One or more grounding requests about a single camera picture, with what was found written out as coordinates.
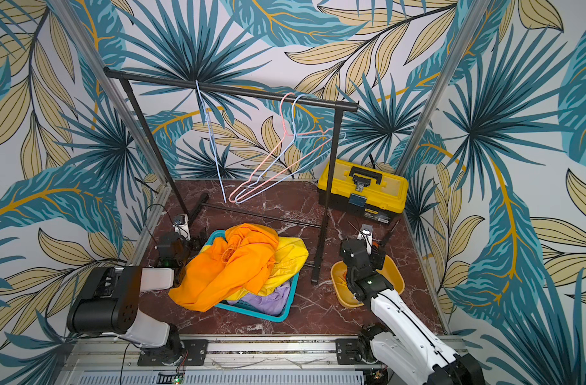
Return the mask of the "pink wire hanger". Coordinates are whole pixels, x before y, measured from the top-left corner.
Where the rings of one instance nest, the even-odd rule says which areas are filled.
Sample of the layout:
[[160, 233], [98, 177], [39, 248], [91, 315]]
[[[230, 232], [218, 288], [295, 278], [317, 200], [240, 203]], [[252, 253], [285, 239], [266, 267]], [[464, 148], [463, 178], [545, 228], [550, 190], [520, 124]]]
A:
[[[294, 96], [294, 100], [291, 102], [291, 124], [290, 128], [288, 128], [288, 123], [283, 113], [283, 106], [285, 104], [286, 98], [289, 96]], [[275, 146], [270, 150], [270, 152], [265, 155], [265, 157], [261, 160], [261, 162], [252, 170], [250, 176], [243, 181], [228, 197], [228, 201], [230, 203], [241, 204], [246, 201], [249, 201], [251, 198], [248, 195], [254, 191], [256, 191], [259, 187], [257, 184], [261, 181], [262, 177], [271, 169], [271, 167], [277, 163], [280, 158], [282, 157], [285, 152], [295, 144], [296, 140], [299, 137], [307, 137], [307, 138], [326, 138], [328, 133], [331, 129], [323, 130], [323, 129], [316, 129], [314, 131], [310, 131], [307, 133], [298, 133], [295, 121], [295, 110], [298, 102], [300, 100], [305, 101], [305, 97], [310, 97], [309, 101], [318, 101], [317, 98], [311, 96], [310, 94], [301, 93], [295, 95], [293, 92], [286, 93], [282, 99], [280, 100], [279, 104], [279, 116], [280, 121], [283, 126], [283, 136], [280, 140], [275, 144]]]

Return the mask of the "yellow shorts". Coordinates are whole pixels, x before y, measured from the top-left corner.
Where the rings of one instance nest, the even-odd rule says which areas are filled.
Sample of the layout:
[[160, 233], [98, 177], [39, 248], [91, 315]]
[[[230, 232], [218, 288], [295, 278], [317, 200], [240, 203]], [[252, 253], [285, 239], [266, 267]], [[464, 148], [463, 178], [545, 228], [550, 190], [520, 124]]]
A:
[[212, 254], [222, 265], [230, 303], [263, 299], [282, 290], [308, 257], [301, 239], [261, 232], [219, 238]]

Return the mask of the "white wire hanger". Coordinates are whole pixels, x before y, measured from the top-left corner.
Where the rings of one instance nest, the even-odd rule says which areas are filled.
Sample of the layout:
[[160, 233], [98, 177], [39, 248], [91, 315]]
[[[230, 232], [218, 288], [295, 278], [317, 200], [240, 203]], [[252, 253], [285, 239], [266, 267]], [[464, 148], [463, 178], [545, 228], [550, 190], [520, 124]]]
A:
[[[310, 97], [305, 97], [305, 101], [309, 101]], [[291, 105], [290, 105], [290, 112], [286, 114], [284, 112], [283, 106], [283, 113], [288, 123], [288, 128], [290, 128], [291, 124]], [[312, 129], [310, 131], [303, 132], [300, 128], [298, 128], [298, 118], [297, 112], [295, 110], [295, 121], [298, 133], [307, 133], [310, 131], [314, 131]], [[290, 179], [298, 173], [303, 173], [305, 170], [312, 165], [312, 157], [321, 158], [323, 156], [324, 150], [323, 148], [330, 144], [333, 139], [333, 130], [328, 133], [326, 138], [307, 138], [307, 137], [299, 137], [295, 144], [291, 146], [285, 154], [282, 155], [280, 160], [275, 163], [271, 169], [262, 177], [261, 181], [257, 184], [259, 187], [256, 191], [251, 192], [248, 197], [251, 199], [259, 195], [260, 192], [264, 191], [265, 189], [269, 189], [270, 187], [284, 181], [286, 179]]]

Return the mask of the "orange shorts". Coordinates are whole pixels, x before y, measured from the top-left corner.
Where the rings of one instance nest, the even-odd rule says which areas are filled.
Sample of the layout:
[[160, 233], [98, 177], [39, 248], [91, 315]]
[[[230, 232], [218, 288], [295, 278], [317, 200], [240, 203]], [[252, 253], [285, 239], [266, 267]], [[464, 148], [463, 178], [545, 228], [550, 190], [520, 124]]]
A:
[[185, 266], [182, 283], [169, 297], [187, 310], [205, 312], [241, 289], [256, 295], [271, 275], [279, 243], [267, 226], [234, 226]]

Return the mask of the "purple shorts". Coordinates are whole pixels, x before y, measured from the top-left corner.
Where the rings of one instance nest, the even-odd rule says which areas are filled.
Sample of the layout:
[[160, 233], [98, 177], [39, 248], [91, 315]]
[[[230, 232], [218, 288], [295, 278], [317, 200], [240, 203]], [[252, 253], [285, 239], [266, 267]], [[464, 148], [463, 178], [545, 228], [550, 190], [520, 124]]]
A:
[[240, 303], [246, 303], [256, 311], [271, 316], [282, 314], [291, 293], [291, 283], [285, 282], [267, 296], [247, 294], [241, 298]]

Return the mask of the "blue wire hanger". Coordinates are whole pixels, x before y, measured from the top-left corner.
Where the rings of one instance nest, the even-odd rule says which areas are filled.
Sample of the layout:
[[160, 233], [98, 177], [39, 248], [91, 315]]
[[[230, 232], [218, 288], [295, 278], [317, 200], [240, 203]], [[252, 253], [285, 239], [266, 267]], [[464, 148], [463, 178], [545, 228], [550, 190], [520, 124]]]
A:
[[219, 186], [220, 186], [221, 194], [222, 194], [222, 201], [225, 204], [225, 203], [227, 203], [227, 196], [226, 196], [226, 191], [224, 189], [224, 183], [223, 183], [223, 179], [222, 179], [222, 173], [221, 173], [221, 168], [220, 168], [220, 163], [219, 163], [219, 154], [217, 152], [217, 146], [215, 143], [214, 130], [213, 130], [212, 122], [211, 122], [211, 117], [210, 117], [210, 114], [207, 110], [207, 105], [203, 99], [203, 93], [200, 88], [200, 84], [199, 84], [198, 80], [195, 81], [195, 91], [196, 91], [196, 95], [198, 98], [198, 105], [203, 113], [202, 121], [208, 129], [211, 153], [212, 153], [212, 157], [214, 158], [214, 165], [216, 168], [217, 178], [219, 180]]

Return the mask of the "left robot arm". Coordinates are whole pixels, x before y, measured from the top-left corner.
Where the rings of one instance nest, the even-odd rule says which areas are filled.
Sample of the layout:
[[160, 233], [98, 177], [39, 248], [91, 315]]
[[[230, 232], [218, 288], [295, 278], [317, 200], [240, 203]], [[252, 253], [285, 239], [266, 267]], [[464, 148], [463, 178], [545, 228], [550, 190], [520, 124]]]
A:
[[190, 241], [176, 232], [160, 238], [155, 267], [94, 269], [70, 307], [67, 328], [89, 337], [115, 337], [136, 346], [145, 364], [179, 365], [187, 350], [177, 327], [139, 309], [140, 294], [169, 290], [181, 282]]

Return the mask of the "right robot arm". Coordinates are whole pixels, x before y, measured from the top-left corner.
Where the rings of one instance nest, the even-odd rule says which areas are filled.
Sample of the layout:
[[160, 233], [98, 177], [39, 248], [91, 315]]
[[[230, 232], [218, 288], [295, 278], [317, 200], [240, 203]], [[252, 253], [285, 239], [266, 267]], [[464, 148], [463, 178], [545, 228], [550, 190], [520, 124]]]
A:
[[408, 308], [378, 270], [385, 253], [364, 239], [347, 238], [340, 244], [347, 266], [346, 283], [354, 298], [381, 320], [366, 327], [357, 340], [357, 358], [384, 364], [406, 384], [484, 384], [479, 361], [458, 354]]

